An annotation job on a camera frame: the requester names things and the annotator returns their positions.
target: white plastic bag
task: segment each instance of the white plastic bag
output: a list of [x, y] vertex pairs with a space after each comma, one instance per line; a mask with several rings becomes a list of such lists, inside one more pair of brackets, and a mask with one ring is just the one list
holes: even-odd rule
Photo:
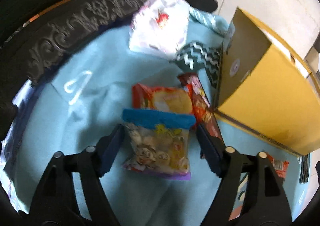
[[174, 59], [186, 42], [189, 8], [184, 0], [147, 0], [132, 18], [130, 50]]

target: clear plastic snack bag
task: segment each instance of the clear plastic snack bag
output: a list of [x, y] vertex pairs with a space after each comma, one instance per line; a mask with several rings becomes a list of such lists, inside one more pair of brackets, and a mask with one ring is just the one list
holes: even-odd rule
[[123, 121], [135, 155], [123, 164], [128, 170], [176, 180], [190, 180], [188, 160], [192, 115], [148, 109], [124, 109]]

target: white wall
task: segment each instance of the white wall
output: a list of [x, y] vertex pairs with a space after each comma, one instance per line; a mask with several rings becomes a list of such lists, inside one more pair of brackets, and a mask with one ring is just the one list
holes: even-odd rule
[[247, 10], [276, 33], [304, 58], [320, 31], [318, 0], [217, 0], [216, 14], [231, 21], [236, 7]]

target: cardboard box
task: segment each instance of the cardboard box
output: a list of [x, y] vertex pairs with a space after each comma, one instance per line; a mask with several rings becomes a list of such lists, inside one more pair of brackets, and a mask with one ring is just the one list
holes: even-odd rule
[[273, 30], [237, 9], [222, 57], [217, 113], [296, 155], [320, 148], [319, 85], [307, 64]]

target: metal screw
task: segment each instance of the metal screw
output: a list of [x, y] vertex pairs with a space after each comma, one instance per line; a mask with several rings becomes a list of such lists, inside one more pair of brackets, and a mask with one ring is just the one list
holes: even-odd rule
[[85, 149], [85, 151], [87, 151], [88, 153], [92, 153], [92, 152], [96, 151], [96, 148], [94, 146], [89, 146]]
[[226, 151], [230, 154], [236, 152], [236, 150], [233, 147], [226, 147]]
[[62, 157], [62, 156], [63, 156], [63, 153], [62, 153], [61, 151], [55, 152], [55, 153], [53, 154], [53, 157], [54, 157], [54, 158], [59, 158], [59, 157]]
[[259, 152], [259, 157], [266, 158], [267, 154], [265, 152]]

